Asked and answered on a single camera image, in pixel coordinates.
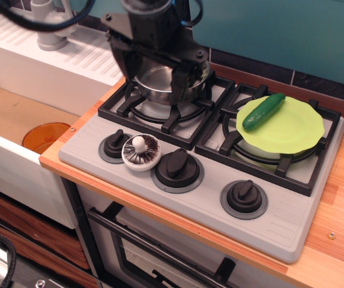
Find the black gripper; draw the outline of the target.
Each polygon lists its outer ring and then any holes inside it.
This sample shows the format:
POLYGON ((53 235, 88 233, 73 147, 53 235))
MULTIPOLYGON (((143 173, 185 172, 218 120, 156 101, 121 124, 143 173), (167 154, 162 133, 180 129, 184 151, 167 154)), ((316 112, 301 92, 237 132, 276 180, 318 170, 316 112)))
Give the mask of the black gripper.
POLYGON ((174 68, 170 105, 192 99, 189 89, 195 77, 187 68, 202 65, 207 61, 207 52, 181 24, 176 9, 153 10, 145 14, 132 11, 107 13, 101 22, 108 28, 107 39, 113 56, 126 78, 133 79, 142 68, 143 59, 148 58, 174 68))

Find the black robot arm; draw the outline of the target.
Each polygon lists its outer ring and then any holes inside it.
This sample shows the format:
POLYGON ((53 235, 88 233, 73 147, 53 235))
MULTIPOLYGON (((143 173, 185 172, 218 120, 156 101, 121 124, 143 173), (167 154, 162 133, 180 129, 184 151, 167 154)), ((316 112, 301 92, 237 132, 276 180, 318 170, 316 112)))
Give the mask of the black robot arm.
POLYGON ((122 1, 124 13, 107 13, 101 22, 121 72, 128 80, 150 74, 150 65, 167 67, 170 89, 164 103, 194 101, 209 74, 208 53, 190 28, 202 18, 188 18, 184 1, 122 1))

